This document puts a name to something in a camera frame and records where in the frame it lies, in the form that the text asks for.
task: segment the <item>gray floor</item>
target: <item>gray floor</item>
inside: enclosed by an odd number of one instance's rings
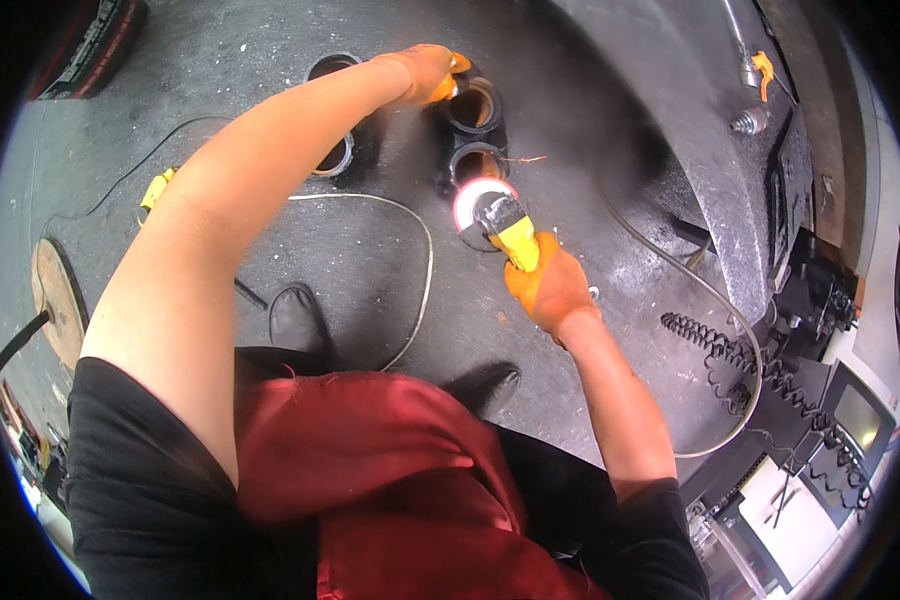
[[[579,257],[599,305],[636,374],[657,398],[677,451],[702,449],[732,427],[706,384],[703,351],[660,326],[660,315],[691,315],[720,330],[727,313],[691,281],[631,239],[604,208],[594,171],[641,232],[676,256],[670,214],[702,224],[680,166],[650,120],[576,31],[530,5],[353,0],[148,2],[151,13],[127,63],[96,99],[29,104],[6,145],[0,173],[0,348],[34,315],[30,248],[48,217],[92,206],[112,182],[180,121],[237,115],[300,83],[319,56],[361,57],[418,42],[467,54],[504,95],[511,182],[539,229],[556,229]],[[220,125],[182,130],[93,215],[55,220],[47,231],[72,262],[92,312],[138,230],[134,209],[150,178],[180,164]],[[350,191],[378,194],[417,211],[434,243],[432,294],[399,370],[442,383],[499,360],[517,363],[516,397],[485,416],[600,465],[580,383],[566,352],[536,330],[508,294],[501,254],[456,239],[449,206],[432,183],[432,148],[415,109],[392,115],[378,168]],[[333,191],[310,183],[301,193]],[[425,276],[425,236],[399,209],[349,198],[288,202],[248,252],[240,278],[265,299],[285,282],[319,294],[342,362],[372,369],[410,333]],[[700,267],[722,285],[709,254]],[[265,314],[237,299],[240,345],[267,342]],[[42,334],[4,375],[38,426],[66,432],[72,373]],[[681,477],[695,462],[680,462]]]

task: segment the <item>hand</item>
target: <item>hand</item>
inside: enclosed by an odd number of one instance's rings
[[[401,52],[380,54],[373,61],[391,61],[407,69],[409,88],[399,100],[416,105],[453,98],[457,90],[453,74],[470,68],[466,56],[438,44],[418,44]]]
[[[587,276],[580,262],[564,251],[554,234],[536,234],[540,259],[536,269],[519,270],[507,260],[504,281],[510,294],[520,301],[529,318],[563,346],[558,333],[570,315],[589,312],[602,320],[600,309],[590,297]]]

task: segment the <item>pipe flange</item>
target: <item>pipe flange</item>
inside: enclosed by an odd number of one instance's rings
[[[503,121],[503,102],[496,88],[483,77],[469,77],[465,87],[452,99],[440,103],[443,118],[458,131],[470,136],[492,132]]]
[[[343,139],[336,142],[333,150],[330,150],[324,159],[316,165],[316,168],[312,170],[307,179],[312,182],[322,182],[344,173],[344,171],[347,171],[350,163],[353,162],[353,149],[353,133],[348,131],[343,136]]]
[[[450,184],[456,188],[480,177],[504,180],[510,174],[503,152],[486,142],[463,144],[451,154],[448,164]]]
[[[350,54],[349,52],[338,51],[324,54],[307,69],[306,81],[312,81],[324,75],[330,75],[346,69],[348,66],[360,65],[363,61],[360,56]]]

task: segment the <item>sleeve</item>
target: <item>sleeve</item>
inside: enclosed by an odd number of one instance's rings
[[[584,572],[616,600],[710,597],[676,479],[655,481],[627,498],[578,557]]]
[[[204,445],[116,366],[83,358],[65,484],[73,551],[97,598],[232,597],[258,546]]]

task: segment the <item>wooden disc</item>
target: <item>wooden disc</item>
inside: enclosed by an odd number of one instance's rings
[[[86,325],[78,292],[63,258],[47,238],[41,238],[33,249],[30,285],[33,287],[36,311],[39,313],[47,309],[49,312],[49,322],[43,325],[49,345],[64,365],[74,369],[81,357]]]

